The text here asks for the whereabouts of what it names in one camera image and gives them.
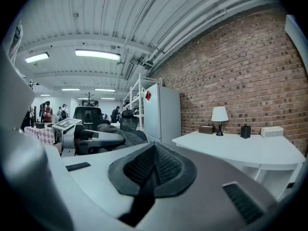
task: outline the white lampshade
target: white lampshade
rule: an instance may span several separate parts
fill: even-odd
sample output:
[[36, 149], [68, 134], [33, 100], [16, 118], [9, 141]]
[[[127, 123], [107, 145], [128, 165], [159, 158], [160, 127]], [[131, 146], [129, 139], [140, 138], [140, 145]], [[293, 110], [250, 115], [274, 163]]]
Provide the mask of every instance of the white lampshade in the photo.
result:
[[228, 121], [228, 115], [225, 106], [214, 107], [212, 121]]

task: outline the pink tablecloth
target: pink tablecloth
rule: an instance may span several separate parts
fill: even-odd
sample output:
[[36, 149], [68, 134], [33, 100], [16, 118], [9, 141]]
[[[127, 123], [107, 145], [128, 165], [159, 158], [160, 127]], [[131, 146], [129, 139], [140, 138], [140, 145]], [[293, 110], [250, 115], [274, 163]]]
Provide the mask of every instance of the pink tablecloth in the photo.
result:
[[53, 145], [54, 143], [54, 134], [52, 128], [32, 128], [25, 127], [25, 133], [30, 134], [31, 136], [38, 138], [44, 144]]

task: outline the white ceiling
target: white ceiling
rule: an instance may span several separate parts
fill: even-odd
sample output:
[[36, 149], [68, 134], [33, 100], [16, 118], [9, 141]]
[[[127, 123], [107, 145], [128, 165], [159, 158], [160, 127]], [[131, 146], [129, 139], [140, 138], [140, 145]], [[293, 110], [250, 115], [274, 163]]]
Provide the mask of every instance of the white ceiling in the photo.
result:
[[[161, 64], [167, 54], [218, 19], [271, 2], [274, 0], [29, 0], [22, 9], [24, 35], [15, 65], [27, 79], [54, 90], [53, 95], [63, 95], [61, 88], [75, 87], [81, 89], [74, 92], [76, 97], [91, 91], [96, 97], [121, 98], [139, 72], [147, 73], [147, 65], [141, 66], [144, 61]], [[75, 49], [119, 53], [124, 64], [77, 57]], [[43, 52], [49, 59], [25, 62]], [[125, 81], [129, 61], [135, 65], [132, 77]], [[94, 88], [116, 92], [95, 92]]]

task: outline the table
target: table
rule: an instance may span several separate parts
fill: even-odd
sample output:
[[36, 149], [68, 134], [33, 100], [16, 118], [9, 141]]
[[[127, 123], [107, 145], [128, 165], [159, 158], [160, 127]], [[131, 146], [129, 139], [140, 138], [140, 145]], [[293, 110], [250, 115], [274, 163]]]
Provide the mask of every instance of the table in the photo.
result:
[[177, 146], [221, 158], [261, 183], [277, 200], [293, 183], [305, 161], [285, 137], [263, 138], [238, 134], [203, 134], [198, 131], [172, 140]]
[[38, 129], [36, 127], [25, 127], [25, 133], [39, 139], [43, 144], [54, 144], [54, 134], [52, 128]]
[[116, 128], [118, 128], [118, 129], [120, 129], [120, 125], [121, 124], [119, 122], [117, 122], [117, 123], [111, 123], [111, 125], [116, 127]]

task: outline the ceiling pipe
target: ceiling pipe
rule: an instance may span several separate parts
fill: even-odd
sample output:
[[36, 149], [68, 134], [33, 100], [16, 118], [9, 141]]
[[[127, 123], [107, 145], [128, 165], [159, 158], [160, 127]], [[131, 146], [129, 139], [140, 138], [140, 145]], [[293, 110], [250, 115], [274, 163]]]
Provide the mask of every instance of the ceiling pipe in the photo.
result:
[[163, 55], [165, 55], [170, 48], [175, 45], [181, 38], [183, 38], [186, 34], [188, 34], [191, 30], [193, 30], [196, 26], [198, 26], [200, 23], [202, 23], [204, 20], [206, 20], [208, 17], [214, 15], [215, 13], [219, 12], [221, 9], [225, 9], [229, 6], [231, 6], [232, 4], [235, 4], [237, 2], [240, 2], [242, 0], [227, 0], [226, 2], [220, 4], [220, 8], [216, 7], [214, 9], [212, 9], [210, 12], [205, 13], [204, 15], [200, 16], [197, 20], [195, 20], [194, 22], [192, 22], [189, 26], [187, 26], [183, 31], [181, 31], [179, 34], [176, 35], [176, 37], [174, 37], [170, 43], [168, 43], [165, 47], [164, 47], [164, 52], [161, 52], [156, 59], [153, 61], [153, 64], [158, 62], [158, 59], [161, 59]]
[[124, 46], [123, 48], [125, 48], [128, 40], [130, 40], [131, 38], [131, 35], [134, 33], [134, 36], [136, 35], [139, 27], [140, 27], [140, 24], [142, 23], [142, 21], [144, 20], [145, 16], [147, 15], [148, 11], [150, 10], [150, 8], [152, 7], [152, 5], [155, 3], [156, 0], [146, 0], [146, 2], [143, 4], [142, 6], [142, 9], [141, 11], [139, 12], [138, 16], [136, 17], [135, 19], [135, 22], [134, 22], [134, 26], [131, 28], [130, 32], [129, 32], [129, 35], [126, 37], [125, 39], [125, 42], [124, 42]]
[[194, 11], [192, 11], [188, 16], [186, 16], [183, 20], [180, 21], [179, 24], [177, 24], [170, 33], [159, 43], [159, 45], [156, 47], [156, 49], [153, 51], [153, 53], [147, 57], [144, 61], [148, 62], [153, 59], [153, 57], [162, 50], [164, 45], [172, 38], [174, 37], [179, 30], [185, 26], [187, 23], [189, 23], [191, 20], [193, 20], [198, 14], [200, 14], [202, 11], [206, 10], [209, 6], [213, 5], [214, 3], [218, 2], [220, 0], [207, 0], [205, 3], [200, 5], [198, 8], [196, 8]]
[[144, 66], [145, 64], [147, 64], [147, 65], [149, 65], [149, 66], [153, 67], [153, 64], [146, 63], [146, 62], [143, 62], [143, 63], [142, 63], [142, 66]]
[[[248, 1], [248, 2], [245, 2], [243, 4], [239, 4], [233, 8], [230, 8], [214, 17], [212, 17], [211, 19], [209, 19], [208, 21], [202, 23], [200, 26], [198, 26], [197, 28], [195, 28], [191, 33], [187, 34], [185, 37], [183, 37], [180, 41], [178, 41], [175, 45], [172, 46], [172, 48], [169, 49], [168, 52], [166, 52], [166, 54], [170, 53], [175, 47], [177, 47], [179, 44], [181, 44], [184, 40], [186, 40], [189, 36], [191, 36], [192, 34], [196, 33], [198, 30], [200, 30], [201, 28], [203, 28], [204, 26], [206, 26], [207, 24], [211, 23], [212, 21], [218, 19], [219, 17], [222, 17], [223, 15], [225, 15], [226, 13], [230, 13], [236, 9], [239, 9], [241, 7], [244, 7], [244, 6], [247, 6], [249, 4], [252, 4], [252, 3], [255, 3], [255, 2], [260, 2], [260, 1], [263, 1], [263, 0], [251, 0], [251, 1]], [[160, 58], [156, 58], [154, 61], [153, 61], [153, 65], [155, 65], [157, 62], [159, 62], [166, 54], [162, 55]]]

